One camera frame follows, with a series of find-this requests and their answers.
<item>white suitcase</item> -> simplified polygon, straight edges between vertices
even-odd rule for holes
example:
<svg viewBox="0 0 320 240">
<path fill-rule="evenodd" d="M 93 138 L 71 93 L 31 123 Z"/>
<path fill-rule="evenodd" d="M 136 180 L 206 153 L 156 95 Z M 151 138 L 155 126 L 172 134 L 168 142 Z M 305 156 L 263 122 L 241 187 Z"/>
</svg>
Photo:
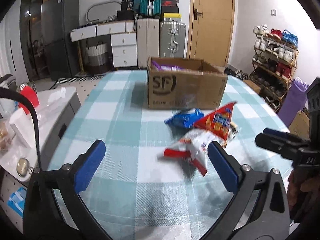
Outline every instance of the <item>white suitcase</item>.
<svg viewBox="0 0 320 240">
<path fill-rule="evenodd" d="M 159 57 L 158 19 L 137 20 L 137 56 L 138 67 L 147 67 L 148 57 Z"/>
</svg>

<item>light blue tablecloth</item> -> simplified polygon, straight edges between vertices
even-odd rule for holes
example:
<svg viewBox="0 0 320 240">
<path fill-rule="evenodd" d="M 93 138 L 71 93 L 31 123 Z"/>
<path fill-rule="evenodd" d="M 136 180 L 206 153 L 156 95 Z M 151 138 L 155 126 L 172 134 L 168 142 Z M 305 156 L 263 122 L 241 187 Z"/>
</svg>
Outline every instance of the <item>light blue tablecloth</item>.
<svg viewBox="0 0 320 240">
<path fill-rule="evenodd" d="M 232 194 L 225 190 L 211 163 L 202 177 L 188 163 L 162 157 L 163 150 L 187 130 L 164 124 L 176 110 L 148 109 L 146 83 L 146 71 L 107 74 L 72 120 L 49 169 L 73 163 L 101 139 L 106 143 L 106 156 L 80 195 L 107 233 L 114 239 L 198 240 Z M 288 131 L 286 126 L 251 88 L 232 76 L 221 105 L 230 101 L 238 101 L 232 120 L 241 130 L 226 151 L 240 164 L 257 171 L 277 167 L 286 177 L 291 162 L 254 143 L 264 128 Z M 68 217 L 59 192 L 56 196 Z"/>
</svg>

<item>white dresser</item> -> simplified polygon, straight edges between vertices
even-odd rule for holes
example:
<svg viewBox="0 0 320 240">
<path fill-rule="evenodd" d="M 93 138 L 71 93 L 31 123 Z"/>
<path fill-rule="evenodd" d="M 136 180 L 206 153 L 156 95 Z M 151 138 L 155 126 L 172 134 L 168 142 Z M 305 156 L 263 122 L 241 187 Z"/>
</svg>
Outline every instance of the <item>white dresser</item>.
<svg viewBox="0 0 320 240">
<path fill-rule="evenodd" d="M 70 33 L 71 41 L 111 35 L 113 67 L 137 66 L 137 33 L 134 21 L 119 21 L 91 25 Z"/>
</svg>

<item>wooden door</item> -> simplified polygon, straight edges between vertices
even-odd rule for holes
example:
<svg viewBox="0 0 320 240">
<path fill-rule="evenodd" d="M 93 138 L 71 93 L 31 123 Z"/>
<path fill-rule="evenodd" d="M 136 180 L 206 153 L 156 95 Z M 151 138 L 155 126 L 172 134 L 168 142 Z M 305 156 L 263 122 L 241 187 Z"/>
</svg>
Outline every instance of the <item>wooden door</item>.
<svg viewBox="0 0 320 240">
<path fill-rule="evenodd" d="M 231 42 L 233 0 L 194 0 L 190 58 L 224 66 Z"/>
</svg>

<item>door frame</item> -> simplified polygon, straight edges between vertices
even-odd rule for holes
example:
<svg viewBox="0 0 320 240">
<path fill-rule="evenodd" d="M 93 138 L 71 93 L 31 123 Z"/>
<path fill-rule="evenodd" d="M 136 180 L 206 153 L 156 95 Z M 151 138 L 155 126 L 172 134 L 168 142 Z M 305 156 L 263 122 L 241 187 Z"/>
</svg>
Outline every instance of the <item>door frame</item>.
<svg viewBox="0 0 320 240">
<path fill-rule="evenodd" d="M 232 19 L 231 19 L 231 29 L 230 29 L 230 41 L 227 52 L 227 59 L 225 66 L 228 64 L 229 54 L 231 49 L 232 33 L 233 33 L 233 24 L 235 19 L 235 3 L 236 0 L 232 0 Z M 188 45 L 187 45 L 187 58 L 190 58 L 191 52 L 191 40 L 192 40 L 192 28 L 193 28 L 193 18 L 194 18 L 194 0 L 190 0 L 190 15 L 189 15 L 189 31 L 188 31 Z"/>
</svg>

